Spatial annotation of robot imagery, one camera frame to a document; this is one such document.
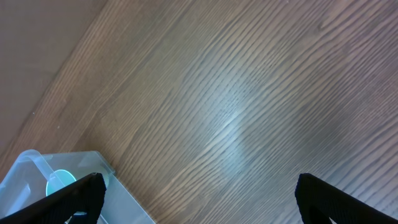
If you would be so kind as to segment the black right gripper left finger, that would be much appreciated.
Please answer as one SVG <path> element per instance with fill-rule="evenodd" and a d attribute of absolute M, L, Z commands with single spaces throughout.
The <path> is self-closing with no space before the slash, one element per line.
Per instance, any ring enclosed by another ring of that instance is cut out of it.
<path fill-rule="evenodd" d="M 102 174 L 91 173 L 32 205 L 1 219 L 1 224 L 96 223 L 104 205 Z"/>

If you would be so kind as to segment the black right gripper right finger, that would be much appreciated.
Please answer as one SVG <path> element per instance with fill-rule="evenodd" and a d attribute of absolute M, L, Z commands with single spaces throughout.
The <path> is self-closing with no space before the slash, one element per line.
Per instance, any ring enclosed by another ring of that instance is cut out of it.
<path fill-rule="evenodd" d="M 304 223 L 397 223 L 309 173 L 299 175 L 295 198 Z"/>

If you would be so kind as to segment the small mint green cup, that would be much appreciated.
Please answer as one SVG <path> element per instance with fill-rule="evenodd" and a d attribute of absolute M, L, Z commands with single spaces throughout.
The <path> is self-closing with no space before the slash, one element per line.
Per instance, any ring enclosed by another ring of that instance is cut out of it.
<path fill-rule="evenodd" d="M 46 186 L 46 207 L 52 215 L 83 223 L 99 219 L 109 185 L 105 170 L 83 171 L 78 179 L 71 172 L 59 169 L 51 178 Z"/>

